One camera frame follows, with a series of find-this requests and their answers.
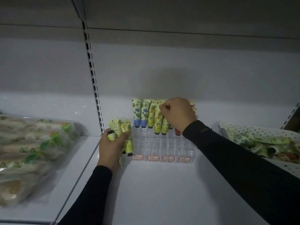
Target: red-bordered price tag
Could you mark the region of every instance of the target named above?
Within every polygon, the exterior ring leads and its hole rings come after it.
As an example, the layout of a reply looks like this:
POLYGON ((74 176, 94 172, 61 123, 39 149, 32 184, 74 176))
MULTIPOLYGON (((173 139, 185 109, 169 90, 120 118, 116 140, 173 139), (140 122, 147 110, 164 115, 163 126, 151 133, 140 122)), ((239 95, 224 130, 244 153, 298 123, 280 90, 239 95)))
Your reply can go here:
POLYGON ((148 161, 159 161, 159 155, 148 155, 147 160, 148 161))
POLYGON ((163 156, 163 161, 164 162, 172 162, 175 160, 175 157, 174 156, 171 156, 171 155, 164 155, 163 156))
POLYGON ((178 161, 179 162, 184 162, 184 163, 189 163, 191 161, 191 157, 184 157, 184 156, 180 156, 178 161))
POLYGON ((141 154, 134 154, 134 155, 131 156, 131 159, 132 160, 143 160, 144 156, 141 155, 141 154))

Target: hand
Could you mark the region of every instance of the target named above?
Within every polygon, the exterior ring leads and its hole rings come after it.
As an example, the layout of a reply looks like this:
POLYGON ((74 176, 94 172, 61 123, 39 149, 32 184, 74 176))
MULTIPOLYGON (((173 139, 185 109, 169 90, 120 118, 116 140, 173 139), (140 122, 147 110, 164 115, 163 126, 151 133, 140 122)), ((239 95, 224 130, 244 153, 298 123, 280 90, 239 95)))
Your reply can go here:
POLYGON ((169 99, 162 105, 159 105, 159 109, 164 118, 181 133, 189 124, 197 120, 187 99, 178 97, 169 99))
POLYGON ((111 141, 107 138, 110 128, 106 129, 99 142, 99 161, 97 166, 108 167, 112 173, 117 170, 121 145, 128 140, 130 130, 122 133, 117 139, 111 141))

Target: perforated basket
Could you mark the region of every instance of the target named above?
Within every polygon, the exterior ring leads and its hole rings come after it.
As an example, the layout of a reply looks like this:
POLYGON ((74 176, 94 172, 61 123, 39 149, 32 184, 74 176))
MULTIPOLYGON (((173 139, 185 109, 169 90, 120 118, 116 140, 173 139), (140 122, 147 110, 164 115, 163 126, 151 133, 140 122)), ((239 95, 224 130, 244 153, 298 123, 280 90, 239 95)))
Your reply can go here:
MULTIPOLYGON (((220 133, 222 134, 222 136, 226 138, 228 138, 228 136, 224 128, 234 128, 235 134, 249 131, 252 134, 258 134, 260 136, 285 136, 285 137, 289 137, 292 141, 296 142, 297 144, 300 144, 300 134, 289 130, 280 130, 280 129, 260 127, 260 126, 220 121, 219 122, 220 133)), ((273 160, 273 159, 266 159, 266 160, 280 167, 281 169, 286 170, 292 175, 295 175, 296 177, 300 178, 300 164, 273 160)))

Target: black sleeve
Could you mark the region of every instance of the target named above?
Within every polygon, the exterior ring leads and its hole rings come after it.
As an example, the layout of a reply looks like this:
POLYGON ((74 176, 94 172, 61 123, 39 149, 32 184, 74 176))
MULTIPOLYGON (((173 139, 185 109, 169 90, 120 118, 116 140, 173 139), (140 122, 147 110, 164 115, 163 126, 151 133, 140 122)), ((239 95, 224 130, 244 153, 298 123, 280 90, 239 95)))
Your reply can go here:
POLYGON ((299 224, 300 179, 211 129, 204 129, 201 121, 195 121, 183 136, 269 224, 299 224))
POLYGON ((58 224, 102 224, 112 175, 109 168, 96 166, 79 197, 58 224))

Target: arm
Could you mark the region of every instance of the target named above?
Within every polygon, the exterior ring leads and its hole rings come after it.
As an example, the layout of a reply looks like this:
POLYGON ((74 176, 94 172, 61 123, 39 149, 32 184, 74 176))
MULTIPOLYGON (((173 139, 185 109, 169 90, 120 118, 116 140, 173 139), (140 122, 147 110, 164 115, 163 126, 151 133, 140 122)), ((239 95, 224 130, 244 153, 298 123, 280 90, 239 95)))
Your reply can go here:
POLYGON ((109 168, 96 166, 79 197, 59 222, 59 225, 102 224, 112 175, 113 173, 109 168))
POLYGON ((99 161, 79 197, 58 223, 59 225, 102 224, 106 197, 113 172, 118 167, 120 147, 129 138, 130 132, 122 133, 114 141, 106 129, 99 142, 99 161))
POLYGON ((204 128, 201 121, 194 121, 183 136, 268 223, 295 224, 300 179, 210 129, 202 131, 204 128))

